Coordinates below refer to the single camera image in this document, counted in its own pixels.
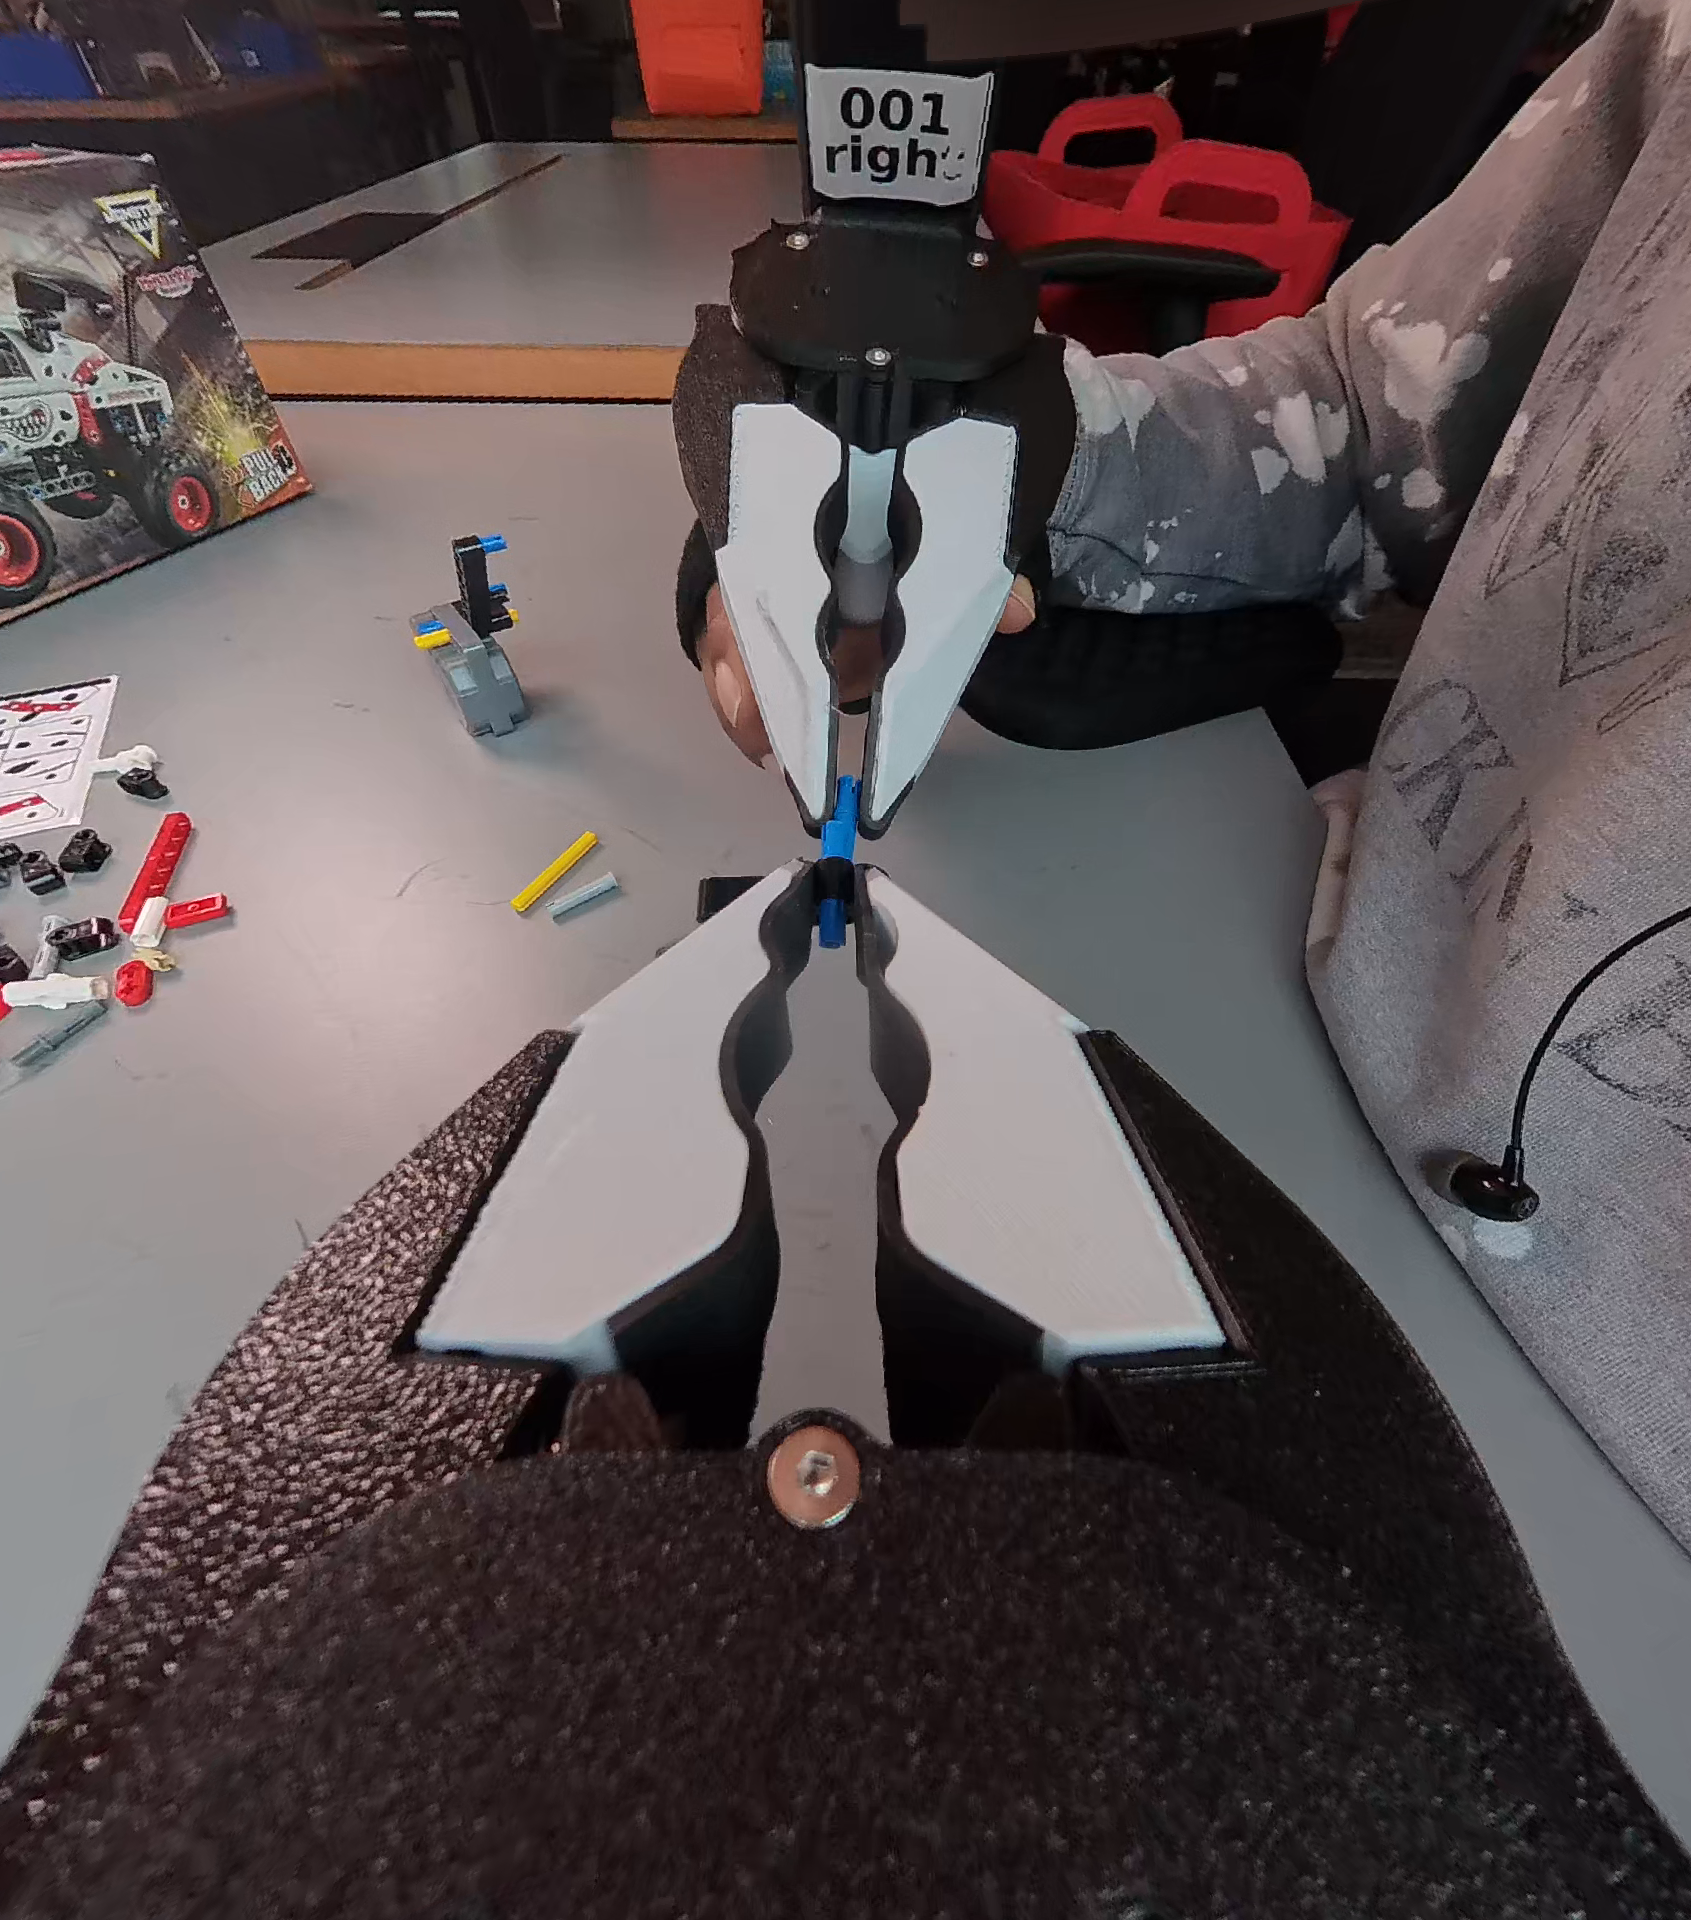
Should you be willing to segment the long red beam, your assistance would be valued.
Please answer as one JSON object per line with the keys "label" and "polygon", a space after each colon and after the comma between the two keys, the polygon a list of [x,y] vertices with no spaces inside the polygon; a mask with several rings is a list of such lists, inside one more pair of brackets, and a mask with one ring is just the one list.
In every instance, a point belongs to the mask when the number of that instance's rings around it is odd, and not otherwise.
{"label": "long red beam", "polygon": [[170,811],[164,816],[116,914],[116,923],[122,933],[130,936],[138,927],[138,915],[150,900],[170,897],[168,887],[184,857],[190,835],[192,819],[186,811]]}

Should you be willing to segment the grey table with wooden edge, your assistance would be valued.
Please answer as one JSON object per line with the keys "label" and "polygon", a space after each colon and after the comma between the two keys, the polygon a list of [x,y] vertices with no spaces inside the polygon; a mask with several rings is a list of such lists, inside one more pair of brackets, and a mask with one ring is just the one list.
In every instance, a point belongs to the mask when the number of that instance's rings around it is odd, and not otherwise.
{"label": "grey table with wooden edge", "polygon": [[665,401],[789,142],[498,142],[204,250],[282,399]]}

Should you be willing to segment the monster truck toy box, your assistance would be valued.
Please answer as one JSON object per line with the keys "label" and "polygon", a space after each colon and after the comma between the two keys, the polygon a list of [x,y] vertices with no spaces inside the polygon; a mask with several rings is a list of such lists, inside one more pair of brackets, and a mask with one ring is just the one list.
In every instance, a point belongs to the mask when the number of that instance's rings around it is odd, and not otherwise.
{"label": "monster truck toy box", "polygon": [[0,150],[0,624],[312,492],[152,155]]}

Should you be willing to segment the person's grey hoodie torso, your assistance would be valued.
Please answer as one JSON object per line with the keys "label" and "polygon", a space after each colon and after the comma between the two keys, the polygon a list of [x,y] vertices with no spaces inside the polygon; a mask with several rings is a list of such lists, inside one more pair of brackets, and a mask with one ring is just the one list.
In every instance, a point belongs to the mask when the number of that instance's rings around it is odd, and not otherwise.
{"label": "person's grey hoodie torso", "polygon": [[1583,1429],[1691,1551],[1691,3],[1613,3],[1473,171],[1333,288],[1367,513],[1441,575],[1307,949],[1357,1102]]}

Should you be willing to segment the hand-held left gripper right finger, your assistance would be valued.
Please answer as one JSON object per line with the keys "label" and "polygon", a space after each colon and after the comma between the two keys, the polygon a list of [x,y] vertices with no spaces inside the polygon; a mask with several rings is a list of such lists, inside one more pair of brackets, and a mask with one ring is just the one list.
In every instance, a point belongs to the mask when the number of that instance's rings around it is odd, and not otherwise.
{"label": "hand-held left gripper right finger", "polygon": [[1071,1361],[1217,1355],[1225,1330],[1089,1059],[1085,1025],[879,867],[857,869],[871,1072],[895,1118],[883,1220]]}

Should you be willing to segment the grey desk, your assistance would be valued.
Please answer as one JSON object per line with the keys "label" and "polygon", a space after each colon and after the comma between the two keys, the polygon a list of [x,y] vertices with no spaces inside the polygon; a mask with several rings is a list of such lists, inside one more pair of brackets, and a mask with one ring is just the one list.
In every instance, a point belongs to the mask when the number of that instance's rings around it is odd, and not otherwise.
{"label": "grey desk", "polygon": [[[0,630],[0,692],[116,673],[234,918],[0,1093],[0,1761],[186,1404],[332,1220],[544,1028],[807,846],[673,636],[655,403],[282,407],[318,489]],[[412,616],[490,572],[528,717],[472,736]],[[512,910],[584,832],[600,846]],[[1097,753],[957,720],[873,852],[1117,1031],[1301,1205],[1467,1428],[1585,1691],[1691,1850],[1691,1559],[1393,1176],[1315,1017],[1323,819],[1257,713]],[[550,900],[619,892],[564,923]]]}

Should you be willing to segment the person's right forearm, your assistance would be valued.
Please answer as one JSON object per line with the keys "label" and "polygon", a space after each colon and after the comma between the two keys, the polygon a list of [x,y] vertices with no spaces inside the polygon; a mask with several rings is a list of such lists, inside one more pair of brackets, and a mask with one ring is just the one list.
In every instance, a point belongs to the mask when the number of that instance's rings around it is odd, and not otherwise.
{"label": "person's right forearm", "polygon": [[1063,350],[1077,434],[1049,598],[1129,616],[1433,588],[1511,415],[1477,270],[1379,253],[1303,316],[1167,354]]}

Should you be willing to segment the grey and black partial model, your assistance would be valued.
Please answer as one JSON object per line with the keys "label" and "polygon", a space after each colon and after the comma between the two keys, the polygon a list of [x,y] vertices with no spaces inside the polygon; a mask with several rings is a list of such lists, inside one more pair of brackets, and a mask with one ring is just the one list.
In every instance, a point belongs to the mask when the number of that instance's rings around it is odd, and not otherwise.
{"label": "grey and black partial model", "polygon": [[502,738],[528,717],[528,699],[504,638],[518,612],[490,563],[508,549],[504,536],[462,536],[452,542],[458,598],[412,616],[416,648],[438,668],[474,738]]}

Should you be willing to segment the black beam piece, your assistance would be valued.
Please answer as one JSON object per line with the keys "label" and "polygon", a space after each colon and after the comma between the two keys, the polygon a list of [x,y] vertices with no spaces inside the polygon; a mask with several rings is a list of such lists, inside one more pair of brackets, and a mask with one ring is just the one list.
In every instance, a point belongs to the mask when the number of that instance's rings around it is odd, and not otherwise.
{"label": "black beam piece", "polygon": [[[799,900],[805,900],[803,912],[807,914],[807,922],[815,927],[813,887],[811,887],[811,871],[815,862],[817,859],[799,862],[795,866],[797,867],[795,871],[791,867],[785,867],[781,871],[773,869],[761,875],[703,875],[697,881],[697,905],[695,905],[697,923],[709,922],[713,914],[741,900],[743,893],[749,893],[751,889],[765,885],[767,881],[777,884],[785,880],[795,880],[801,887]],[[857,922],[857,897],[855,897],[853,923],[855,922]]]}

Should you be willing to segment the red tote basket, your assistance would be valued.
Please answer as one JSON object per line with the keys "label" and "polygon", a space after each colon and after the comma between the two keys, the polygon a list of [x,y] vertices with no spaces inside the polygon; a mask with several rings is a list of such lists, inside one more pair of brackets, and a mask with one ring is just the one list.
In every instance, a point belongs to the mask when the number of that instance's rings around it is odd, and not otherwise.
{"label": "red tote basket", "polygon": [[[1151,92],[1061,110],[1033,152],[989,158],[983,216],[1015,253],[1059,241],[1145,241],[1249,255],[1277,294],[1217,302],[1201,337],[1299,317],[1321,298],[1353,221],[1283,152],[1193,137]],[[1125,290],[1039,283],[1041,320],[1095,354],[1145,354]]]}

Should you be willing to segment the yellow axle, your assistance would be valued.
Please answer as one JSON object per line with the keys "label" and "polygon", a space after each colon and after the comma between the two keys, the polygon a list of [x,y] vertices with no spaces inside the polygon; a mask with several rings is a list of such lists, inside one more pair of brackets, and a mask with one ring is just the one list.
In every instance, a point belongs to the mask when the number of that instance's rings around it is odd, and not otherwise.
{"label": "yellow axle", "polygon": [[552,889],[564,881],[598,846],[600,835],[594,830],[586,830],[512,896],[512,910],[520,915],[528,914],[534,905],[546,900]]}

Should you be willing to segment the blue connector pin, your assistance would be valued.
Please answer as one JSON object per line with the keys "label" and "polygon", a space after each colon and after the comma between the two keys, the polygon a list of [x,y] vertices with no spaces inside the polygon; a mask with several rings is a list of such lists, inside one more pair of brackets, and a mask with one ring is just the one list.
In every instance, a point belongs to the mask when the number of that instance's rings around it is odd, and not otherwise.
{"label": "blue connector pin", "polygon": [[817,943],[825,949],[841,948],[847,939],[847,926],[855,920],[857,797],[859,780],[853,775],[839,777],[833,805],[821,823],[811,887]]}

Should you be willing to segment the person's right hand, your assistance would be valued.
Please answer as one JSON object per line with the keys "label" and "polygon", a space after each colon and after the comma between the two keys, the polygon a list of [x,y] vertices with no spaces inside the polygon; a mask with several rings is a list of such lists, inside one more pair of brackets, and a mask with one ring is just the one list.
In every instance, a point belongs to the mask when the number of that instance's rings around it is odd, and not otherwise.
{"label": "person's right hand", "polygon": [[[763,765],[775,749],[719,596],[715,569],[701,565],[703,557],[697,551],[683,554],[675,575],[673,607],[681,644],[703,679],[719,727],[741,756]],[[841,624],[833,639],[831,708],[843,713],[863,711],[883,666],[881,624],[875,620]]]}

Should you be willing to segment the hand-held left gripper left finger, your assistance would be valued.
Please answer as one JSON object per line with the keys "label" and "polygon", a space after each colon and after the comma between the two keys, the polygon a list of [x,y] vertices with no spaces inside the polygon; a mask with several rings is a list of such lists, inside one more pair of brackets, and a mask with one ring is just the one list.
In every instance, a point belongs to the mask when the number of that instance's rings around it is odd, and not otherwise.
{"label": "hand-held left gripper left finger", "polygon": [[813,866],[787,862],[576,1019],[418,1321],[422,1352],[759,1368],[779,1243],[757,1115],[811,923]]}

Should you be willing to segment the orange container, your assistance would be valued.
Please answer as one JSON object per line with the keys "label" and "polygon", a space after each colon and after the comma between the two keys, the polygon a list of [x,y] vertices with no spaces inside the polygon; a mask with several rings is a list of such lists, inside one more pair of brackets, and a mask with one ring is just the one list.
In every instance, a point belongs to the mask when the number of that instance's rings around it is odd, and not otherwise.
{"label": "orange container", "polygon": [[763,96],[763,2],[629,2],[655,117],[753,117]]}

